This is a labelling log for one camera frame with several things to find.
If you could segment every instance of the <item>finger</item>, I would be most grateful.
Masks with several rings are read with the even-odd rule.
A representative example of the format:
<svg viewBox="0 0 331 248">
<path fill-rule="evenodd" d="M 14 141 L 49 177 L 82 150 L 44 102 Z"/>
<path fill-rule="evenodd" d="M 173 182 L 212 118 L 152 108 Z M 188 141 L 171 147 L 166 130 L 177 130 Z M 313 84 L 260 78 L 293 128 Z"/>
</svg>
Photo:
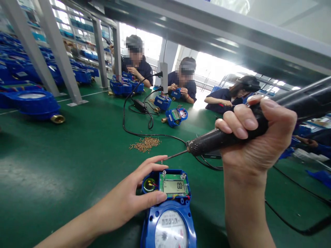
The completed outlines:
<svg viewBox="0 0 331 248">
<path fill-rule="evenodd" d="M 260 105 L 264 116 L 269 121 L 269 128 L 265 135 L 282 139 L 285 145 L 290 143 L 298 118 L 296 112 L 280 106 L 271 99 L 261 99 Z"/>
<path fill-rule="evenodd" d="M 142 162 L 142 164 L 138 168 L 144 167 L 146 164 L 149 164 L 149 163 L 157 163 L 159 161 L 163 161 L 167 157 L 168 157 L 168 155 L 159 155 L 159 156 L 154 156 L 154 157 L 148 158 L 144 162 Z"/>
<path fill-rule="evenodd" d="M 232 133 L 231 128 L 223 119 L 217 119 L 215 121 L 215 127 L 225 133 Z"/>
<path fill-rule="evenodd" d="M 135 181 L 136 184 L 138 184 L 152 171 L 163 171 L 168 168 L 169 168 L 169 166 L 167 166 L 167 165 L 150 163 L 150 164 L 145 165 L 144 167 L 136 169 L 132 173 L 133 174 L 132 178 L 134 178 L 133 180 Z"/>
<path fill-rule="evenodd" d="M 236 137 L 242 140 L 248 138 L 247 131 L 244 129 L 243 125 L 240 123 L 239 119 L 236 117 L 234 112 L 232 111 L 225 112 L 223 115 L 223 119 L 232 129 Z"/>
<path fill-rule="evenodd" d="M 254 95 L 254 96 L 250 96 L 248 99 L 247 99 L 247 103 L 249 105 L 254 105 L 254 104 L 257 104 L 261 101 L 262 99 L 262 96 L 261 95 Z"/>
<path fill-rule="evenodd" d="M 162 191 L 153 191 L 141 196 L 137 196 L 134 203 L 134 212 L 139 213 L 145 209 L 151 208 L 154 205 L 160 204 L 167 199 L 167 194 Z"/>
<path fill-rule="evenodd" d="M 234 113 L 241 124 L 247 130 L 255 130 L 258 127 L 258 122 L 252 110 L 245 104 L 239 104 L 234 107 Z"/>
</svg>

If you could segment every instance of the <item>hand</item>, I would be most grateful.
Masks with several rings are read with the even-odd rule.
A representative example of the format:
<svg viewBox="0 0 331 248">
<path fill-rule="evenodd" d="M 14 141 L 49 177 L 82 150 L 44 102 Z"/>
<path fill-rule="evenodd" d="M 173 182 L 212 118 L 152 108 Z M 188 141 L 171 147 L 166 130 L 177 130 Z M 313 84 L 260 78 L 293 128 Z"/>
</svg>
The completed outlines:
<svg viewBox="0 0 331 248">
<path fill-rule="evenodd" d="M 127 69 L 128 69 L 128 71 L 132 74 L 132 75 L 134 75 L 134 76 L 139 76 L 140 75 L 140 73 L 137 71 L 137 69 L 136 68 L 134 68 L 134 67 L 127 67 Z"/>
<path fill-rule="evenodd" d="M 188 98 L 188 97 L 189 97 L 187 88 L 181 88 L 181 89 L 180 89 L 180 93 L 181 93 L 185 98 Z"/>
<path fill-rule="evenodd" d="M 232 103 L 230 101 L 222 100 L 221 104 L 223 104 L 224 106 L 232 107 Z"/>
<path fill-rule="evenodd" d="M 167 199 L 167 195 L 161 191 L 154 191 L 141 196 L 136 195 L 137 186 L 142 183 L 142 180 L 149 173 L 169 168 L 167 165 L 155 164 L 165 158 L 167 158 L 167 155 L 155 156 L 145 160 L 134 172 L 90 209 L 96 217 L 99 233 L 113 231 L 123 226 L 140 211 Z"/>
<path fill-rule="evenodd" d="M 169 91 L 173 91 L 173 90 L 176 90 L 176 89 L 177 89 L 177 87 L 176 87 L 175 84 L 172 84 L 172 85 L 168 86 Z"/>
<path fill-rule="evenodd" d="M 236 175 L 266 175 L 284 150 L 290 145 L 292 133 L 297 121 L 294 111 L 281 107 L 270 99 L 260 96 L 248 98 L 250 105 L 260 102 L 264 116 L 269 121 L 267 132 L 245 144 L 221 149 L 224 169 Z M 234 133 L 240 139 L 248 137 L 246 130 L 258 127 L 250 108 L 244 104 L 235 106 L 234 112 L 227 111 L 223 119 L 215 122 L 215 127 L 225 133 Z"/>
<path fill-rule="evenodd" d="M 114 55 L 114 45 L 111 44 L 111 45 L 109 46 L 109 48 L 110 48 L 110 52 L 111 52 L 111 54 Z"/>
<path fill-rule="evenodd" d="M 309 145 L 310 147 L 313 147 L 313 148 L 317 148 L 317 147 L 318 147 L 318 143 L 317 143 L 317 141 L 312 140 L 312 139 L 309 139 L 309 140 L 308 140 L 308 145 Z"/>
</svg>

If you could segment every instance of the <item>stack of water meters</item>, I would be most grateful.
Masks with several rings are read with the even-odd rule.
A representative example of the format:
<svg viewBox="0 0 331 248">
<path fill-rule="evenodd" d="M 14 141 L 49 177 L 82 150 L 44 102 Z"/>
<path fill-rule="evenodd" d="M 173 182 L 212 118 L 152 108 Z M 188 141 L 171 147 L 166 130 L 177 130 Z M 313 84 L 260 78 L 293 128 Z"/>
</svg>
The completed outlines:
<svg viewBox="0 0 331 248">
<path fill-rule="evenodd" d="M 39 46 L 39 48 L 56 85 L 63 85 L 64 80 L 54 60 L 52 51 L 43 46 Z M 70 59 L 70 63 L 75 79 L 79 85 L 90 85 L 94 81 L 94 77 L 99 77 L 99 71 L 94 67 L 76 62 L 72 59 Z M 21 42 L 9 34 L 0 32 L 0 81 L 6 82 L 15 80 L 29 80 L 42 84 Z"/>
</svg>

